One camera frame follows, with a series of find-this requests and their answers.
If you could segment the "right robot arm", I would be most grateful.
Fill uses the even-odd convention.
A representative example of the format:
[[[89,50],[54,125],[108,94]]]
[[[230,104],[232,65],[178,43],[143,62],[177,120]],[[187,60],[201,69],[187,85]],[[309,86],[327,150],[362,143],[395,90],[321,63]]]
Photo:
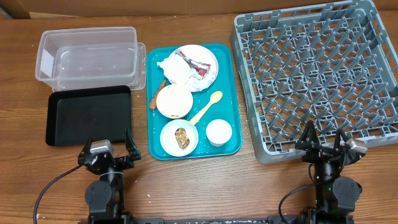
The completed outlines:
[[[297,223],[353,223],[350,213],[362,192],[355,180],[341,175],[345,166],[358,162],[368,151],[366,145],[349,138],[339,128],[332,146],[323,146],[317,136],[315,125],[309,121],[295,143],[295,148],[305,151],[304,162],[315,169],[315,208],[301,213]]]

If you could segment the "white cup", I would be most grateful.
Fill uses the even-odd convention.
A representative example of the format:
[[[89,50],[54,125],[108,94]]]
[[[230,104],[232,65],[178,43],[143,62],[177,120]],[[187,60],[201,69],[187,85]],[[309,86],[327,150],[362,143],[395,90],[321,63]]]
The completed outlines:
[[[232,137],[231,125],[223,119],[214,119],[206,127],[206,136],[209,142],[216,147],[227,143]]]

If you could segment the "pink bowl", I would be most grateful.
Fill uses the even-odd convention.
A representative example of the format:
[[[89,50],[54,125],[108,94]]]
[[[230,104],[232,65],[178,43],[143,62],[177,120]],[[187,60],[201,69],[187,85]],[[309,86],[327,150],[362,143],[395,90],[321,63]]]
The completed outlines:
[[[179,119],[190,112],[193,106],[193,95],[184,85],[167,85],[159,91],[156,105],[165,117]]]

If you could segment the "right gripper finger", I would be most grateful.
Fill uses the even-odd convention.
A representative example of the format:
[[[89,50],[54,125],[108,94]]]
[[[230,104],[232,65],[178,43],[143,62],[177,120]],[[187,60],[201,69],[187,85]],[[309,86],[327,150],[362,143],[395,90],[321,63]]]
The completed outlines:
[[[308,121],[305,129],[297,141],[297,145],[319,144],[319,138],[313,121]]]
[[[333,144],[333,148],[334,149],[341,149],[343,147],[343,145],[345,144],[346,141],[348,141],[349,138],[347,137],[346,133],[344,132],[343,129],[338,128],[336,130],[336,134],[335,134],[335,141]]]

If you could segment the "red snack wrapper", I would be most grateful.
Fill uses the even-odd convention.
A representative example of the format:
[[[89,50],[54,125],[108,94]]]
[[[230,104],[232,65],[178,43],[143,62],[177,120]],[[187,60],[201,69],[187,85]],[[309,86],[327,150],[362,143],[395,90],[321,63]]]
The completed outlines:
[[[207,75],[207,73],[210,71],[211,64],[196,61],[188,57],[181,51],[177,51],[176,54],[179,55],[181,58],[183,58],[184,61],[186,61],[191,68],[194,68],[199,74],[199,76],[201,76],[202,78],[204,78]]]

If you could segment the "orange carrot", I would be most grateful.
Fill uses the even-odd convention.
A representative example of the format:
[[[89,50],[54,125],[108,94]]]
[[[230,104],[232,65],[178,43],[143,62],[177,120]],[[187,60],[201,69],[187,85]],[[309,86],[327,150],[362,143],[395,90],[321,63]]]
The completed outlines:
[[[158,87],[158,89],[157,89],[155,95],[152,97],[152,99],[151,99],[151,101],[150,101],[150,103],[149,103],[149,108],[150,108],[151,110],[155,110],[155,109],[157,108],[157,103],[156,103],[156,101],[157,101],[157,96],[158,96],[159,92],[166,86],[166,83],[167,83],[167,80],[164,79],[164,80],[162,81],[162,83],[160,84],[160,86]]]

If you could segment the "white napkin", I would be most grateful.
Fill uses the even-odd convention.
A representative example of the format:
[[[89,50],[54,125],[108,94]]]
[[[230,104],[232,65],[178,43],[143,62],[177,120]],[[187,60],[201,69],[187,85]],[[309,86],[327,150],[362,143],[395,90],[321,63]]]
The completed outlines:
[[[170,54],[163,61],[157,62],[157,66],[163,70],[164,76],[171,84],[186,85],[191,92],[198,92],[209,88],[218,76],[217,60],[213,60],[212,57],[199,56],[199,61],[210,64],[210,69],[204,77],[175,53]]]

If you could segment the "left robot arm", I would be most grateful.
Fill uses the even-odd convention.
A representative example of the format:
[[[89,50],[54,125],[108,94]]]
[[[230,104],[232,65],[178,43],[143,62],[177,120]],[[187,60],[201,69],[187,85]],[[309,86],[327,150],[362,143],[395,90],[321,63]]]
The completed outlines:
[[[85,201],[89,206],[88,223],[136,222],[132,213],[125,211],[123,171],[134,168],[134,162],[141,159],[141,153],[129,129],[124,136],[126,156],[114,157],[109,140],[94,142],[92,137],[78,156],[78,164],[99,177],[85,191]]]

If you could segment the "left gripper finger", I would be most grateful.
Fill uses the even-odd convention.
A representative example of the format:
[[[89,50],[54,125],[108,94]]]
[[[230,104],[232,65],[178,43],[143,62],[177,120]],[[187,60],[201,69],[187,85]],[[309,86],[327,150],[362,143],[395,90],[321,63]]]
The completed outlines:
[[[140,151],[138,150],[135,142],[133,141],[131,131],[129,129],[125,130],[125,145],[126,150],[129,153],[129,158],[132,161],[137,161],[140,159]]]
[[[81,152],[79,154],[79,158],[85,159],[91,154],[90,147],[91,147],[92,142],[93,142],[93,136],[90,135],[86,144],[84,145],[83,149],[81,150]]]

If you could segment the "brown food chunk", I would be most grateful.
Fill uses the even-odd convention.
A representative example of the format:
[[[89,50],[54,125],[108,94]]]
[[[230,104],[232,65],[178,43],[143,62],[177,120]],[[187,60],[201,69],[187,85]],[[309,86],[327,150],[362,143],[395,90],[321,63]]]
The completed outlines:
[[[175,131],[175,138],[179,148],[185,149],[190,144],[190,139],[184,128],[178,128]]]

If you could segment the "small white plate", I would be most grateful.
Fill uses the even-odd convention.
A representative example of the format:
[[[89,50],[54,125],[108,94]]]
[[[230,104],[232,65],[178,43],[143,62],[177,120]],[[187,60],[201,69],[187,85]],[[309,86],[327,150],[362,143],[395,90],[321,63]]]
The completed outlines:
[[[185,135],[180,134],[179,138],[185,137],[189,140],[186,147],[181,148],[178,145],[175,135],[178,129],[184,129]],[[198,131],[196,127],[187,120],[176,119],[167,123],[160,133],[160,144],[167,154],[174,157],[183,157],[189,155],[198,145]]]

